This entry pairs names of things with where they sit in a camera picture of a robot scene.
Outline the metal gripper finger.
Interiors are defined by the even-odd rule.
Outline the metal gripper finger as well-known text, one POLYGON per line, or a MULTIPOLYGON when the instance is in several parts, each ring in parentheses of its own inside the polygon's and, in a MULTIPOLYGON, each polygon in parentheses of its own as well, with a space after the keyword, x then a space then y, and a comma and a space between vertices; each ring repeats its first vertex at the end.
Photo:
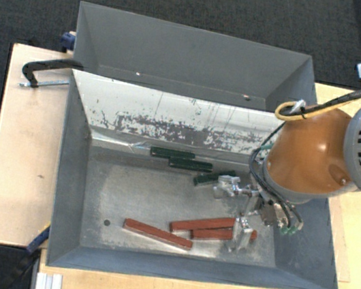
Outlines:
POLYGON ((249 246, 253 232, 254 229, 245 217, 237 217, 233 225, 232 238, 227 242, 227 250, 232 253, 245 250, 249 246))
POLYGON ((220 175, 217 184, 213 186, 213 195, 216 199, 225 197, 235 198, 238 196, 251 196, 252 191, 248 187, 240 186, 240 177, 220 175))

